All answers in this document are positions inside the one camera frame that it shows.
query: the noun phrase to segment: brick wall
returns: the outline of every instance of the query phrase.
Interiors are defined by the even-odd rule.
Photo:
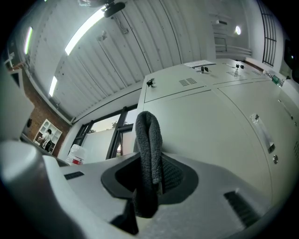
[[[30,116],[32,119],[32,125],[29,129],[28,138],[33,141],[45,119],[48,119],[53,125],[55,125],[55,127],[62,131],[62,135],[60,136],[53,152],[53,156],[57,156],[61,144],[64,141],[67,133],[69,132],[71,126],[67,124],[63,119],[61,119],[38,94],[38,92],[31,84],[25,70],[22,70],[22,76],[25,94],[34,104],[34,110]]]

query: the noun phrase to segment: black mesh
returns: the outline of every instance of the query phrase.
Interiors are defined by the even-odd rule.
[[[162,187],[163,193],[169,192],[171,189],[180,185],[183,181],[183,172],[172,163],[162,158],[163,178]]]

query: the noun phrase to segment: white corrugated ceiling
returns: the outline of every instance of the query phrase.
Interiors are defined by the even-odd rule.
[[[76,0],[39,3],[22,27],[26,32],[32,26],[34,32],[27,59],[30,71],[45,93],[55,75],[54,101],[70,117],[78,117],[151,72],[209,58],[202,35],[211,33],[205,38],[213,39],[213,32],[203,4],[128,0],[125,9],[89,29],[68,56],[66,45],[98,8],[79,6]]]

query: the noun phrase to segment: black slot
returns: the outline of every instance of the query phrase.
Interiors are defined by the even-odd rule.
[[[253,208],[236,192],[225,193],[224,197],[227,199],[244,226],[249,227],[260,219]]]
[[[74,173],[71,173],[71,174],[66,174],[64,176],[65,176],[66,180],[70,180],[72,178],[80,177],[80,176],[83,176],[83,175],[84,175],[84,173],[82,173],[82,172],[74,172]]]

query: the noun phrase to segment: ventilation slot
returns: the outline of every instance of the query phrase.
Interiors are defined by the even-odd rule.
[[[294,153],[295,153],[297,160],[299,161],[299,143],[298,143],[298,141],[295,143]]]
[[[228,192],[224,194],[224,197],[246,227],[259,220],[259,216],[252,207],[237,193]]]
[[[253,70],[252,72],[255,73],[255,74],[258,75],[258,76],[261,76],[261,75],[262,75],[260,72],[257,72],[257,71],[255,71],[255,70]]]
[[[240,77],[240,75],[238,74],[238,72],[235,72],[235,71],[228,71],[227,73],[229,75],[233,76],[233,77]]]
[[[71,173],[71,174],[66,174],[64,176],[65,176],[66,180],[70,180],[70,179],[80,177],[80,176],[83,176],[83,175],[84,175],[84,173],[82,173],[82,172],[74,172],[74,173]]]
[[[186,80],[179,80],[179,82],[181,83],[182,86],[186,86],[186,85],[197,83],[196,80],[194,80],[192,78],[188,78]]]

